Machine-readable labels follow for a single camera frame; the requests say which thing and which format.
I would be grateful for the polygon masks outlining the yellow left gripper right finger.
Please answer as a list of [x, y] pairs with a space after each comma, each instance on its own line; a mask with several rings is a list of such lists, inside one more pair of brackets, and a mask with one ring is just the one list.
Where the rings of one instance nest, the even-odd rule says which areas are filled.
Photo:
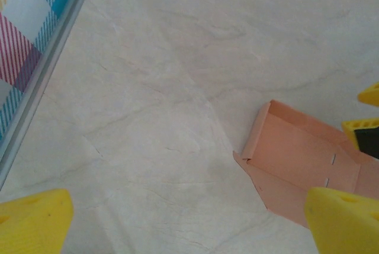
[[304, 213], [319, 253], [378, 253], [378, 200], [317, 187]]

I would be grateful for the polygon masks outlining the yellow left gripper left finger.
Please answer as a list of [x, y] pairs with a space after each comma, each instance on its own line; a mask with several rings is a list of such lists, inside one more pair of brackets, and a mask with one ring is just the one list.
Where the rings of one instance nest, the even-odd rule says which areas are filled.
[[1, 203], [1, 253], [60, 253], [73, 219], [66, 189]]

